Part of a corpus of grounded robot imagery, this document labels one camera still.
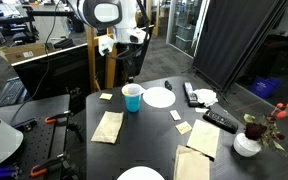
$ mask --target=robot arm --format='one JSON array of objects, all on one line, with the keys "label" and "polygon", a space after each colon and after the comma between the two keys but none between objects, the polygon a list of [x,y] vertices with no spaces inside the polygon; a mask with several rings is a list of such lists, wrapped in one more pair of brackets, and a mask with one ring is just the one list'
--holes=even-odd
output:
[{"label": "robot arm", "polygon": [[68,0],[68,3],[77,18],[88,26],[98,29],[113,26],[114,39],[99,38],[102,56],[112,51],[114,43],[142,44],[145,37],[148,39],[148,33],[136,27],[136,0]]}]

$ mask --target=monitor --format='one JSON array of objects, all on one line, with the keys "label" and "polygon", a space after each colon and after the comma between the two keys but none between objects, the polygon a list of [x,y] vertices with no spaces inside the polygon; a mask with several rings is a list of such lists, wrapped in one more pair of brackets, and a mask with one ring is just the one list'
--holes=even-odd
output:
[{"label": "monitor", "polygon": [[33,100],[70,94],[71,101],[72,97],[80,97],[84,101],[91,92],[87,44],[13,63],[14,70],[31,96],[45,74],[48,63],[49,71]]}]

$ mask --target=table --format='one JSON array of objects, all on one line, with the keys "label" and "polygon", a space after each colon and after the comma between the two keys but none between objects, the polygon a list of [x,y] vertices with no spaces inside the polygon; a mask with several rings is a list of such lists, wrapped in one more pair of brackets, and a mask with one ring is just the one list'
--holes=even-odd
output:
[{"label": "table", "polygon": [[[32,117],[36,117],[41,123],[46,117],[63,113],[69,109],[69,95],[55,96],[51,98],[30,101],[27,102],[18,112],[16,119],[12,123],[17,124],[22,121],[28,120]],[[0,118],[6,123],[10,123],[11,118],[14,116],[20,105],[6,106],[0,108]],[[49,157],[55,157],[56,155],[63,153],[66,139],[66,126],[55,126],[54,134],[52,136],[52,144],[49,153]],[[60,179],[59,165],[53,166],[49,169],[48,173],[43,177],[37,177],[34,179]],[[23,179],[28,179],[26,172],[23,172]]]},{"label": "table", "polygon": [[[175,126],[187,121],[192,127],[196,119],[203,120],[201,113],[187,106],[183,77],[170,77],[141,83],[144,88],[164,87],[165,80],[173,86],[176,102],[168,108],[156,109],[141,101],[140,110],[127,112],[121,87],[91,94],[86,99],[87,129],[87,179],[117,179],[123,172],[134,166],[147,166],[159,172],[165,180],[172,180],[177,145],[186,145],[190,132],[184,135]],[[103,93],[112,93],[110,101],[100,100]],[[217,156],[210,162],[211,179],[288,179],[288,158],[280,157],[270,149],[251,158],[244,158],[235,152],[235,136],[244,131],[244,126],[218,104],[212,110],[239,123],[239,130],[232,135],[221,129]],[[181,121],[174,121],[170,110],[177,110]],[[105,111],[122,112],[125,117],[116,144],[92,142]]]}]

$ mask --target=blue paper cup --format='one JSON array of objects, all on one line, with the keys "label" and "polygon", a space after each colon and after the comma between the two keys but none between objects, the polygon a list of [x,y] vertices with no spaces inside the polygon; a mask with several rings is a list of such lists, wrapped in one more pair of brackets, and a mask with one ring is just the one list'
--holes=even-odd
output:
[{"label": "blue paper cup", "polygon": [[124,95],[127,110],[130,112],[138,111],[141,105],[143,88],[138,84],[127,84],[123,86],[122,93]]}]

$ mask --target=white pot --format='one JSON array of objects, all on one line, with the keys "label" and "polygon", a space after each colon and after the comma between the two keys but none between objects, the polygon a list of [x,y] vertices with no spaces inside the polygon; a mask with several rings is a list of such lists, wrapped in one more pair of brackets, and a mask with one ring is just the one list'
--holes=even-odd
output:
[{"label": "white pot", "polygon": [[234,140],[234,149],[244,157],[254,156],[261,151],[261,145],[245,137],[244,133],[239,133]]}]

